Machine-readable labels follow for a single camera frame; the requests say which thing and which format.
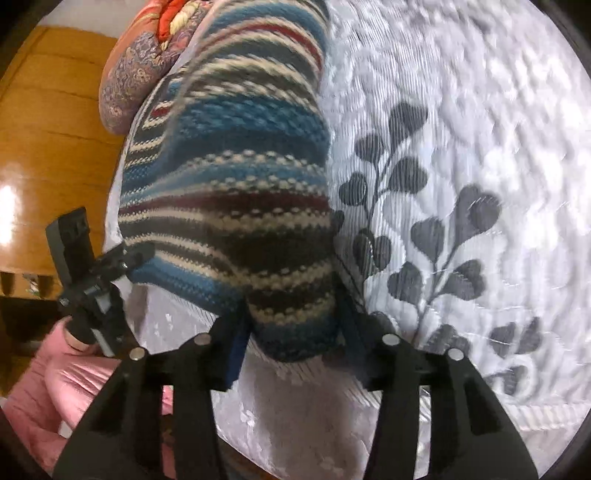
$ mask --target pillow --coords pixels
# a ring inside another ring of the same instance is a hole
[[[162,44],[158,39],[161,19],[170,18],[170,25],[186,2],[150,0],[115,44],[99,89],[100,118],[109,132],[129,132],[139,107],[187,47],[210,8],[210,2],[192,2],[197,4],[193,15]]]

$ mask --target bed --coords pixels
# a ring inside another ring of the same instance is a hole
[[[542,476],[591,407],[591,80],[528,0],[327,3],[336,268],[400,335],[469,353]],[[105,249],[121,241],[121,177]],[[150,352],[213,322],[158,287],[119,287]],[[338,350],[281,364],[253,342],[213,395],[220,436],[282,479],[360,478],[379,401]],[[416,478],[429,438],[423,391]]]

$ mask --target knit sock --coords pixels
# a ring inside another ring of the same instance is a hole
[[[216,314],[246,299],[257,344],[280,361],[337,332],[316,103],[327,23],[323,0],[227,1],[146,101],[125,159],[121,232],[157,247],[132,280]]]

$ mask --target leaf pattern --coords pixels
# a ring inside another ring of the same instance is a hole
[[[428,110],[422,106],[401,102],[390,112],[388,130],[392,149],[416,133],[427,121]]]
[[[414,157],[404,157],[394,166],[388,188],[393,192],[417,194],[427,184],[427,172]]]
[[[479,260],[463,263],[449,275],[441,294],[449,293],[461,300],[477,299],[485,290],[481,269],[482,264]]]
[[[343,223],[345,222],[345,213],[343,210],[337,210],[336,212],[332,212],[330,215],[330,226],[333,231],[333,235],[336,235],[340,232],[340,229],[343,228]]]
[[[406,262],[399,272],[390,275],[388,292],[395,299],[418,306],[423,294],[423,277],[419,269]]]
[[[357,207],[365,203],[368,194],[368,183],[365,175],[356,171],[346,183],[339,187],[339,197],[345,205]]]
[[[455,247],[476,235],[490,230],[501,213],[501,203],[495,195],[481,191],[477,185],[462,188],[454,208],[456,221]]]
[[[436,353],[442,355],[449,348],[458,348],[465,355],[470,354],[472,348],[470,342],[460,336],[452,325],[443,324],[440,325],[435,332],[431,334],[427,343],[424,346],[424,350],[429,353]]]
[[[378,168],[379,159],[384,154],[385,145],[378,134],[369,134],[355,142],[355,153],[361,160]]]
[[[371,229],[374,211],[379,199],[389,192],[416,195],[426,187],[429,181],[428,172],[421,166],[417,157],[408,155],[394,161],[398,147],[416,134],[427,122],[427,119],[427,108],[400,102],[392,108],[388,118],[389,145],[387,145],[387,139],[377,132],[370,132],[358,138],[353,146],[355,155],[362,161],[371,164],[375,170],[375,177],[370,178],[361,172],[354,172],[348,181],[339,186],[338,190],[339,198],[344,205],[363,206],[365,211],[366,225],[360,228],[352,242],[353,258],[363,282],[372,275],[385,270],[392,256],[391,240],[386,235],[376,238]],[[343,227],[345,214],[345,211],[338,210],[332,215],[333,230],[337,233]],[[421,322],[432,302],[438,296],[449,294],[464,301],[471,301],[484,293],[486,284],[480,260],[475,258],[466,261],[449,274],[447,274],[449,272],[447,268],[458,247],[468,239],[489,231],[496,224],[500,214],[501,203],[496,195],[484,192],[475,184],[462,188],[456,199],[452,215],[453,244],[450,245],[450,251],[447,258],[443,260],[443,265],[440,265],[439,262],[444,252],[446,238],[448,238],[443,220],[433,216],[412,225],[410,238],[414,246],[428,258],[433,266],[431,292],[424,291],[423,274],[416,265],[408,261],[398,272],[392,273],[388,277],[387,286],[388,292],[393,298],[412,304],[417,309],[417,332],[420,330]],[[345,270],[351,277],[356,291],[360,297],[363,297],[362,288],[357,286],[355,279],[346,267]],[[510,352],[514,335],[514,325],[499,327],[491,332],[489,343],[493,350],[504,358]],[[517,349],[529,352],[535,349],[539,343],[539,332],[533,322],[528,333],[522,336]],[[466,354],[471,347],[470,342],[458,335],[450,325],[440,326],[427,341],[427,346],[438,351],[454,346]]]
[[[361,230],[353,240],[353,256],[364,279],[381,272],[390,262],[392,243],[387,236],[374,238],[370,230]]]
[[[376,318],[378,324],[384,330],[384,333],[396,333],[396,328],[394,328],[388,315],[383,312],[375,311],[371,313],[371,316]]]
[[[519,387],[519,382],[527,374],[527,369],[523,365],[516,365],[503,372],[499,376],[503,378],[503,391],[507,395],[515,396]]]
[[[515,329],[517,325],[511,322],[503,327],[496,327],[492,329],[489,335],[488,343],[501,358],[506,358],[515,337]]]
[[[522,353],[535,352],[542,343],[542,335],[540,333],[540,319],[534,317],[528,327],[525,329],[519,340],[516,353],[521,355]]]
[[[431,263],[437,263],[443,250],[445,229],[439,218],[431,217],[422,222],[417,222],[410,230],[410,238]]]

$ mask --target wooden furniture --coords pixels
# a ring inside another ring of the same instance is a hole
[[[101,250],[124,140],[104,129],[98,112],[100,75],[115,41],[37,27],[0,80],[1,294],[59,294],[44,229],[74,208],[86,206],[93,248]]]
[[[0,395],[3,392],[3,380],[6,379],[11,369],[11,341],[6,334],[4,322],[2,321],[2,312],[0,312]]]

